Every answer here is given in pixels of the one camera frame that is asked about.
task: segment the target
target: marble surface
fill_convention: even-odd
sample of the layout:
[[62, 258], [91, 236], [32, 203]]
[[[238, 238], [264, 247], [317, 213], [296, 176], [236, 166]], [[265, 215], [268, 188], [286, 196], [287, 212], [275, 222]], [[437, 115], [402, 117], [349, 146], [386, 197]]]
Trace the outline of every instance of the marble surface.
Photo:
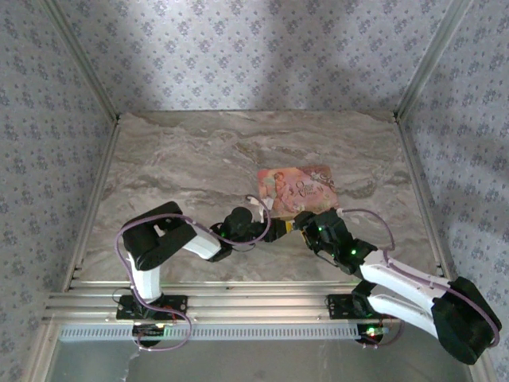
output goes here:
[[[390, 114], [342, 112], [151, 112], [122, 115], [103, 198], [87, 243], [82, 280], [124, 280], [113, 252], [129, 219], [167, 201], [210, 226], [257, 193], [263, 168], [329, 165], [344, 208], [380, 213], [397, 243], [393, 256], [433, 272], [434, 259]], [[375, 220], [346, 217], [354, 234], [383, 246]], [[185, 250], [163, 266], [177, 281], [313, 281], [353, 278], [318, 259], [297, 232], [234, 252], [218, 263]]]

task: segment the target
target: white cable tray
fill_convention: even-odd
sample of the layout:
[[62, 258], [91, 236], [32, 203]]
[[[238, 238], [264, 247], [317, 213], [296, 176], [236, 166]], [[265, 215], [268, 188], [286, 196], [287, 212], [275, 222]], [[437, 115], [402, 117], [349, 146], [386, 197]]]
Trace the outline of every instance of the white cable tray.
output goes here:
[[[59, 339], [77, 341], [132, 340], [131, 325], [63, 325]], [[165, 327], [164, 334], [150, 339], [180, 340], [188, 329], [185, 325]], [[351, 340], [359, 338], [356, 324], [285, 324], [285, 325], [219, 325], [195, 324], [194, 341], [280, 341], [280, 340]]]

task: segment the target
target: glass panel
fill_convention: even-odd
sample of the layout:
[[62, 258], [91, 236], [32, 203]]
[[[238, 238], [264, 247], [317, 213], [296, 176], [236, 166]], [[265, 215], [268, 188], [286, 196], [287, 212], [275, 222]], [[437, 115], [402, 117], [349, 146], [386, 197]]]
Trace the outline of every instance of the glass panel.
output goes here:
[[398, 342], [376, 350], [354, 341], [190, 341], [148, 353], [127, 340], [61, 342], [55, 354], [48, 382], [471, 380], [466, 366], [410, 325]]

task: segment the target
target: floral wallpaper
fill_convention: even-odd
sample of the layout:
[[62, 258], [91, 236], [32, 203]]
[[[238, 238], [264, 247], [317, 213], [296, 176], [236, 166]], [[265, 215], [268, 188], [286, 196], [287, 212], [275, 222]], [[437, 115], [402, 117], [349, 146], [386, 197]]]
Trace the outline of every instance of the floral wallpaper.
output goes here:
[[393, 110], [449, 0], [60, 0], [121, 111]]
[[440, 236], [503, 320], [490, 351], [509, 381], [509, 3], [474, 1], [410, 111]]
[[0, 380], [64, 281], [111, 122], [38, 2], [0, 2]]

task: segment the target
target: book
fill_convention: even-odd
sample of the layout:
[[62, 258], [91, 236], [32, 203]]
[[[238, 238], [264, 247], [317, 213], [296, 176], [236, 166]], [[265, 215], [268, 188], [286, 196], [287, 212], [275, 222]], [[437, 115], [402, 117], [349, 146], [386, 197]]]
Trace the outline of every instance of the book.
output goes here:
[[324, 165], [260, 170], [258, 190], [262, 199], [274, 201], [271, 217], [291, 219], [302, 211], [339, 207], [331, 169]]

